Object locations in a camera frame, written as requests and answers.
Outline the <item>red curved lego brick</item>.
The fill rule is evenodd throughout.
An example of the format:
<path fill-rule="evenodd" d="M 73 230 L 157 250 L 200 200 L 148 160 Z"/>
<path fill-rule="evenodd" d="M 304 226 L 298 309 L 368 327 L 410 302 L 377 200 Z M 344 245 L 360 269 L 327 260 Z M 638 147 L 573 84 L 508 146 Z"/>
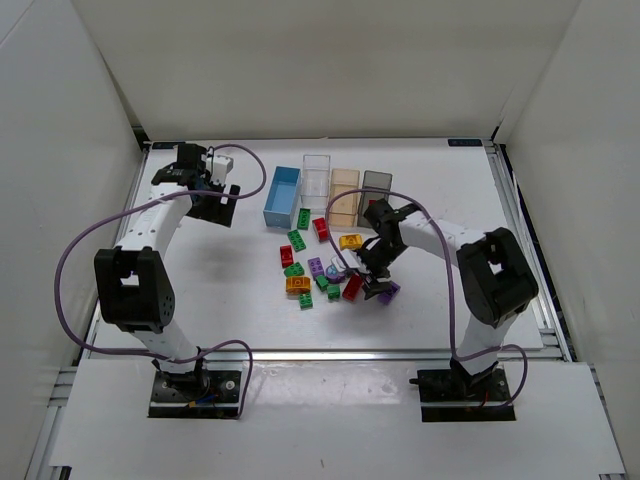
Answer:
<path fill-rule="evenodd" d="M 316 235 L 317 240 L 320 243 L 326 242 L 329 240 L 329 230 L 324 218 L 316 218 L 312 221 L 313 229 Z"/>

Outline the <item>red long lego brick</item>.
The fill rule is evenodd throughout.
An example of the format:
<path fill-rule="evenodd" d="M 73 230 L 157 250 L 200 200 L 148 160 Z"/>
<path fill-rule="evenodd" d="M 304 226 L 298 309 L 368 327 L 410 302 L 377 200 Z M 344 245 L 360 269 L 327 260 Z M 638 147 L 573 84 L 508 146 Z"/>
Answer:
<path fill-rule="evenodd" d="M 351 275 L 342 291 L 342 297 L 349 302 L 355 302 L 362 286 L 363 280 L 361 276 L 359 274 Z"/>

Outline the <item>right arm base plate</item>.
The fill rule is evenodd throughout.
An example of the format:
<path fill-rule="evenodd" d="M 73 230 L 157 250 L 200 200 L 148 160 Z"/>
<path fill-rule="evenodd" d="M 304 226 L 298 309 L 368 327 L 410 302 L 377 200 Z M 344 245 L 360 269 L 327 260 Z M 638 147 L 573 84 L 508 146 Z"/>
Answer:
<path fill-rule="evenodd" d="M 478 386 L 465 390 L 449 369 L 418 370 L 409 384 L 419 394 L 423 423 L 513 422 L 514 407 L 509 384 L 502 368 Z"/>

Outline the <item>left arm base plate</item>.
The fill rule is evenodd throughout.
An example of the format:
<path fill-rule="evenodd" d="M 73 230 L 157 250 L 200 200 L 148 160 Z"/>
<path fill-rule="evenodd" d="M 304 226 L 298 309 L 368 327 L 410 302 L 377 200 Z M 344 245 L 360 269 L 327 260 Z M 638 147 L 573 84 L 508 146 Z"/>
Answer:
<path fill-rule="evenodd" d="M 190 373 L 156 370 L 147 416 L 152 419 L 238 419 L 243 373 L 209 369 L 202 360 Z"/>

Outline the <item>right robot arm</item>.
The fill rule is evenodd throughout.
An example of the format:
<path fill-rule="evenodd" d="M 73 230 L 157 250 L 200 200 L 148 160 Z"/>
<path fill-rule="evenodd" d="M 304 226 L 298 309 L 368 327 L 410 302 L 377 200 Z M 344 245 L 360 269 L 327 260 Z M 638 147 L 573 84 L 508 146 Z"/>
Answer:
<path fill-rule="evenodd" d="M 457 268 L 470 319 L 451 369 L 469 385 L 488 377 L 506 333 L 539 293 L 514 234 L 504 227 L 482 232 L 437 223 L 414 203 L 394 209 L 384 199 L 372 202 L 364 217 L 376 232 L 354 254 L 365 297 L 392 294 L 389 266 L 409 247 Z"/>

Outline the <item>small purple lego brick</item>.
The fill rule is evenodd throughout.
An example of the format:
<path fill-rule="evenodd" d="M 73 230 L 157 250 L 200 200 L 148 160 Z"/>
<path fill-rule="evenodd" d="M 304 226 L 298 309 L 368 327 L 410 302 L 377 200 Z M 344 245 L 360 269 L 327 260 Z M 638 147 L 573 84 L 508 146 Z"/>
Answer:
<path fill-rule="evenodd" d="M 388 306 L 395 299 L 400 290 L 400 285 L 395 282 L 391 282 L 389 289 L 380 293 L 377 296 L 377 299 L 382 305 Z"/>

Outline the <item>red lego brick with sticker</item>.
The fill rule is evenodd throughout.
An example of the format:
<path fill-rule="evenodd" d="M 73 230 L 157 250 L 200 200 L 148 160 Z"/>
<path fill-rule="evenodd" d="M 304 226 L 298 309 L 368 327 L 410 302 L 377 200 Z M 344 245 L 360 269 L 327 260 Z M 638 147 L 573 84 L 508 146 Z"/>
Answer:
<path fill-rule="evenodd" d="M 293 249 L 291 245 L 284 245 L 279 248 L 280 261 L 283 269 L 288 268 L 294 263 Z"/>

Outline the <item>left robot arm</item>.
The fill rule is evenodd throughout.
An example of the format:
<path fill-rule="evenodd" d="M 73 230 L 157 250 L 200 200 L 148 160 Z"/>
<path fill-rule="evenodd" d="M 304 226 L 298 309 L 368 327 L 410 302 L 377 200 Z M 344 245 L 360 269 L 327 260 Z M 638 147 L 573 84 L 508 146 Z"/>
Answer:
<path fill-rule="evenodd" d="M 94 257 L 103 320 L 140 341 L 168 377 L 200 376 L 203 358 L 174 319 L 176 300 L 164 256 L 185 217 L 231 226 L 241 197 L 241 187 L 227 183 L 233 165 L 213 147 L 178 145 L 175 160 L 151 179 L 149 205 L 115 247 Z"/>

